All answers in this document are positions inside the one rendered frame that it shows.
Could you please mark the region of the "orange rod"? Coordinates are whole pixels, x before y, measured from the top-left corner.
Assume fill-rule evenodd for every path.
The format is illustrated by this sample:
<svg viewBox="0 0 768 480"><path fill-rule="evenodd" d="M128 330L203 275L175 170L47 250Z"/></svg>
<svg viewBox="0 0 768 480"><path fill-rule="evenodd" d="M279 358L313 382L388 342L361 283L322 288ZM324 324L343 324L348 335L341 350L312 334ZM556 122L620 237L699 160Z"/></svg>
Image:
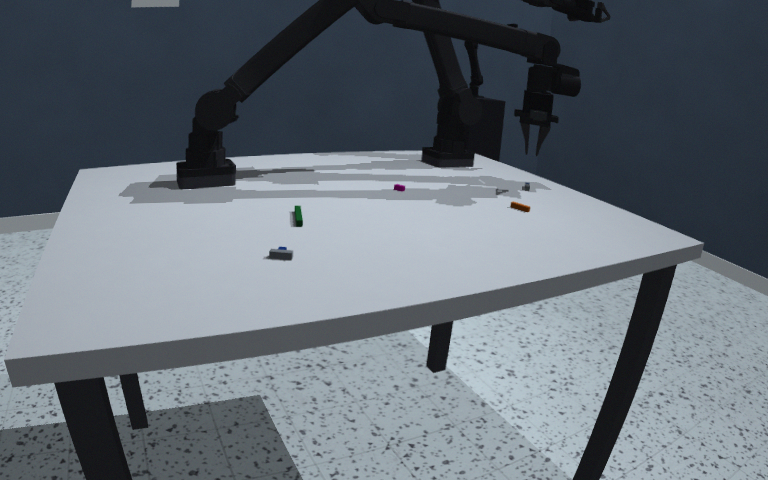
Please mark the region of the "orange rod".
<svg viewBox="0 0 768 480"><path fill-rule="evenodd" d="M521 210L521 211L524 211L524 212L530 212L530 206L526 206L526 205L523 205L523 204L520 204L520 203L511 202L511 206L510 207L518 209L518 210Z"/></svg>

